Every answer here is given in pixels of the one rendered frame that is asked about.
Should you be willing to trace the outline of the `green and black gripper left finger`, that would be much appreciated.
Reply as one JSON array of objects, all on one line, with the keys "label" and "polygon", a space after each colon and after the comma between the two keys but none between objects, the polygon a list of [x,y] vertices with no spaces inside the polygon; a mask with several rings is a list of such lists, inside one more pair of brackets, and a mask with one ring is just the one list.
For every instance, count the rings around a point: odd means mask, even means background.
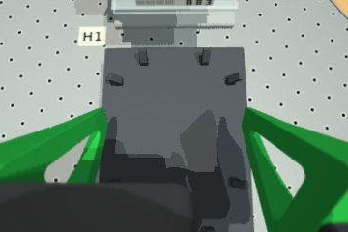
[{"label": "green and black gripper left finger", "polygon": [[0,143],[0,182],[46,182],[49,165],[89,136],[66,183],[95,183],[107,133],[100,107],[67,122]]}]

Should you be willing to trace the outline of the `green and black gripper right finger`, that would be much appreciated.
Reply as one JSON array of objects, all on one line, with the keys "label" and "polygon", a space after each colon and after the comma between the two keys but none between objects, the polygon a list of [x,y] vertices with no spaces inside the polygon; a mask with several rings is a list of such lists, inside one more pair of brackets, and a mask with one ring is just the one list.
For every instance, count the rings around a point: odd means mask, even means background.
[{"label": "green and black gripper right finger", "polygon": [[[326,224],[348,222],[347,141],[251,107],[245,109],[242,129],[268,232],[318,232]],[[304,181],[294,197],[260,135],[303,168]]]}]

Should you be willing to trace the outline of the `grey plate hotel rack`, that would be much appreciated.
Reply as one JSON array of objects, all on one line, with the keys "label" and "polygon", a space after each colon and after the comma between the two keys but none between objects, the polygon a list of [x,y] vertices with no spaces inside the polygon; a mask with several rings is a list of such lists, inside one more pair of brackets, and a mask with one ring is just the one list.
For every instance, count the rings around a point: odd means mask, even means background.
[{"label": "grey plate hotel rack", "polygon": [[116,29],[233,28],[233,14],[115,15]]}]

